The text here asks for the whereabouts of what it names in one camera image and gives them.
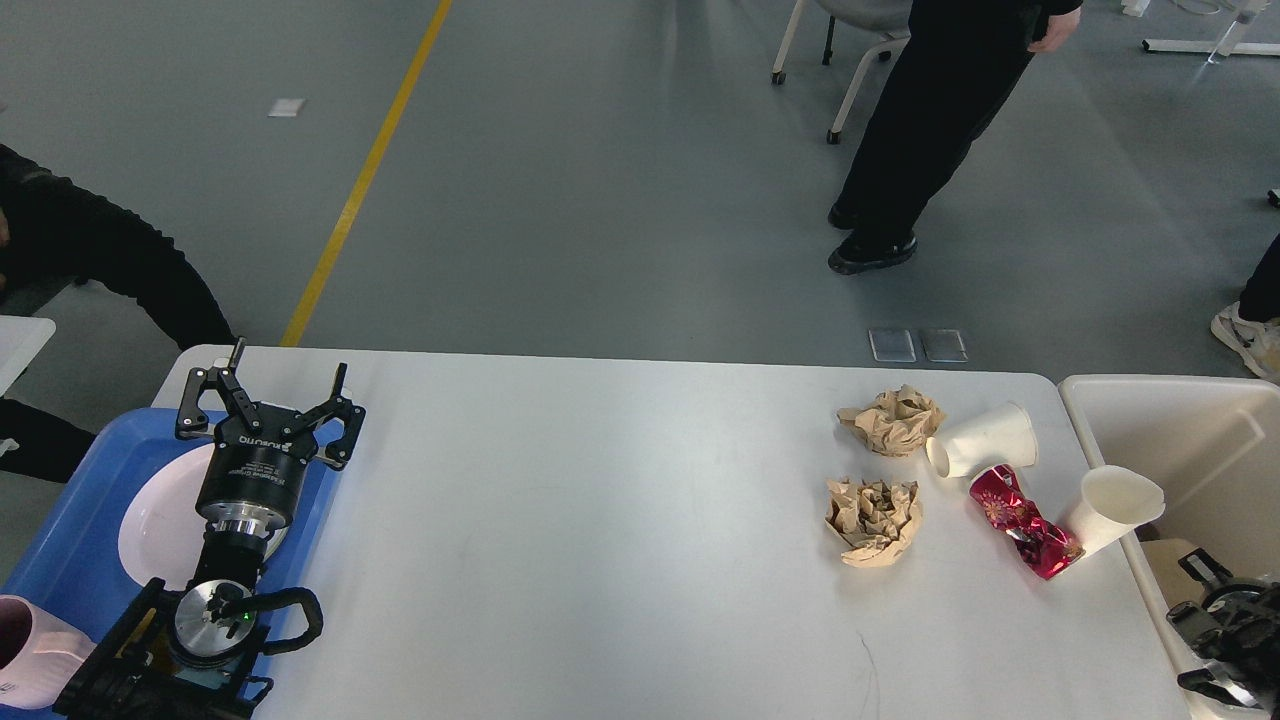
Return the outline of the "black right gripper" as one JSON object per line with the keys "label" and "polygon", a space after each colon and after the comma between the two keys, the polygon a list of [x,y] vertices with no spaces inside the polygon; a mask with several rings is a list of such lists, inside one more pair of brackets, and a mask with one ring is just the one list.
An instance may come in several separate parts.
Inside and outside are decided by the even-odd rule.
{"label": "black right gripper", "polygon": [[1235,574],[1203,548],[1178,565],[1203,592],[1172,606],[1166,619],[1183,641],[1202,641],[1201,657],[1224,664],[1179,673],[1179,687],[1238,708],[1261,710],[1258,701],[1276,701],[1279,588],[1236,585]]}

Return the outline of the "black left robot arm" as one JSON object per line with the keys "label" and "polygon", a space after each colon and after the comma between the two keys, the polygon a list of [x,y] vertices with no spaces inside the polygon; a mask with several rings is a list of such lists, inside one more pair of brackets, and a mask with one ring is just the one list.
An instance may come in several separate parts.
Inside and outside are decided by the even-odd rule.
{"label": "black left robot arm", "polygon": [[195,501],[204,544],[189,582],[154,578],[54,702],[69,719],[248,719],[274,682],[253,673],[262,656],[302,650],[324,628],[316,594],[265,592],[268,544],[294,521],[310,468],[342,470],[366,416],[346,396],[339,364],[326,400],[307,411],[250,397],[237,368],[189,372],[175,418],[178,439],[210,438]]}

